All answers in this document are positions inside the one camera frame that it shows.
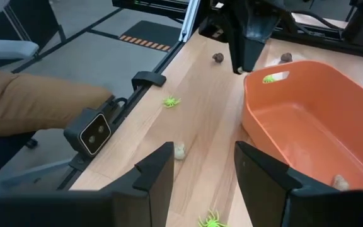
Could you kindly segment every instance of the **brown pants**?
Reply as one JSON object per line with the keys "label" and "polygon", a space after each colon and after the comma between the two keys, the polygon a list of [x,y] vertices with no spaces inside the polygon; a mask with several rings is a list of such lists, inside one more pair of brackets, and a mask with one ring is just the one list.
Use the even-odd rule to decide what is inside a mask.
{"label": "brown pants", "polygon": [[84,108],[98,108],[112,94],[68,81],[0,71],[0,136],[65,128]]}

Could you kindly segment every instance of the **green plastic spider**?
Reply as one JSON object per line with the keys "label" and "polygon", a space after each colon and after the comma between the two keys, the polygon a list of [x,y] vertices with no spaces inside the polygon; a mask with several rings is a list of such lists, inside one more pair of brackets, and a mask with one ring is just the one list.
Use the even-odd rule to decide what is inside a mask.
{"label": "green plastic spider", "polygon": [[166,108],[174,107],[175,105],[179,104],[182,100],[173,98],[172,96],[169,96],[168,98],[165,98],[163,100],[163,105]]}
{"label": "green plastic spider", "polygon": [[228,227],[225,224],[221,224],[219,222],[219,213],[216,211],[217,216],[214,215],[212,211],[209,211],[210,215],[205,220],[205,223],[201,221],[201,217],[199,217],[199,226],[200,227]]}
{"label": "green plastic spider", "polygon": [[263,79],[263,83],[273,83],[274,81],[275,79],[272,77],[272,75],[268,75]]}

